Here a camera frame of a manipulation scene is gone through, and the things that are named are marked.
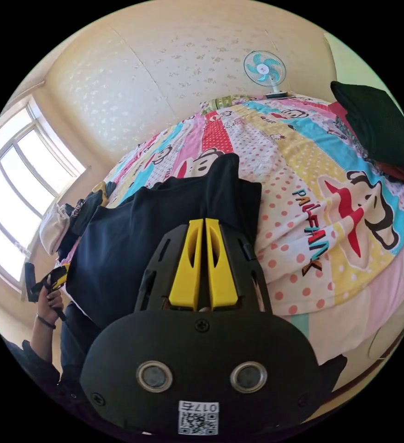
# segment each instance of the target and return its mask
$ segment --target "qr code label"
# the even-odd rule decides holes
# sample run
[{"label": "qr code label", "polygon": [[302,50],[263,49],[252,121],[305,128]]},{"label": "qr code label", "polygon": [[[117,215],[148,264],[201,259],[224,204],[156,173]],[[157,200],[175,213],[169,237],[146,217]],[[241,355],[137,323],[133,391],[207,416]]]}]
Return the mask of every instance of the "qr code label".
[{"label": "qr code label", "polygon": [[218,428],[219,403],[179,402],[179,434],[218,435]]}]

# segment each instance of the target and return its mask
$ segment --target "paul frank text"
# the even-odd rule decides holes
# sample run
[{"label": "paul frank text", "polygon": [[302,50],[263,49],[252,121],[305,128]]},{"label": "paul frank text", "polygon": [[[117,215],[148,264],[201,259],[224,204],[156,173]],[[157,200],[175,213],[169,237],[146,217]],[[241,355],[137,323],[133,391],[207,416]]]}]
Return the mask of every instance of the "paul frank text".
[{"label": "paul frank text", "polygon": [[309,250],[315,251],[310,259],[310,262],[302,268],[302,276],[305,277],[311,268],[322,271],[320,257],[328,251],[330,244],[326,239],[324,239],[326,233],[325,230],[320,229],[319,227],[317,214],[312,213],[313,209],[319,208],[321,205],[319,203],[312,204],[311,199],[307,196],[304,189],[299,189],[298,191],[293,192],[293,195],[297,196],[296,201],[299,202],[299,206],[302,208],[302,211],[306,212],[308,215],[307,221],[309,222],[309,227],[306,227],[303,231],[309,235]]}]

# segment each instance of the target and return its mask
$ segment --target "wrist bracelet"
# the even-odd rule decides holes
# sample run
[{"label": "wrist bracelet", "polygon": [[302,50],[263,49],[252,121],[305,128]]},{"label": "wrist bracelet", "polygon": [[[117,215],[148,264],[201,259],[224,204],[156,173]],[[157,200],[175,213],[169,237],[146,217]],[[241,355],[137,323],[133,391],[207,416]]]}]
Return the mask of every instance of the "wrist bracelet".
[{"label": "wrist bracelet", "polygon": [[36,318],[43,323],[45,326],[48,326],[51,329],[56,329],[56,325],[50,324],[47,320],[44,320],[42,317],[36,314]]}]

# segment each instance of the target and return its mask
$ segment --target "colorful bedspread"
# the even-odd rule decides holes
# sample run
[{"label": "colorful bedspread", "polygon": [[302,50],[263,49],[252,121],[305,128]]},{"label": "colorful bedspread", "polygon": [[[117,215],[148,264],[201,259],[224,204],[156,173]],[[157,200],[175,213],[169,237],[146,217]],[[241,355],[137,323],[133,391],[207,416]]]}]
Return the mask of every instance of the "colorful bedspread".
[{"label": "colorful bedspread", "polygon": [[[255,250],[273,312],[302,330],[318,359],[325,361],[335,351],[337,355],[349,350],[351,337],[347,331],[332,350],[322,333],[312,337],[314,316],[323,322],[326,312],[337,314],[346,306],[360,305],[371,284],[396,275],[395,257],[404,249],[404,184],[389,182],[364,161],[357,141],[336,125],[335,118],[327,103],[305,96],[196,114],[118,162],[106,178],[117,183],[108,207],[142,186],[170,176],[204,175],[218,156],[238,154],[240,177],[263,184]],[[394,300],[388,305],[397,308],[404,298],[403,275],[395,279],[375,295],[377,300],[370,294],[369,303],[363,304],[369,312],[355,309],[346,323],[349,318],[357,322],[358,316],[375,317],[372,310],[383,306],[384,299]],[[380,327],[392,312],[373,322]],[[373,322],[370,328],[368,320],[364,322],[357,340]],[[339,341],[339,333],[331,334]]]}]

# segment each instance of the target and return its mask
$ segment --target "electric fan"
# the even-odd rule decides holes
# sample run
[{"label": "electric fan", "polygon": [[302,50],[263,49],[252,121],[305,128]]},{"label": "electric fan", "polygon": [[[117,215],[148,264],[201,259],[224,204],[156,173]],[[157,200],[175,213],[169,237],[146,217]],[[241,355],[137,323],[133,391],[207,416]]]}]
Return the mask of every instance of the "electric fan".
[{"label": "electric fan", "polygon": [[266,51],[253,51],[245,57],[244,69],[253,82],[261,86],[272,86],[273,92],[267,98],[283,98],[288,92],[279,91],[278,85],[286,77],[286,69],[282,60]]}]

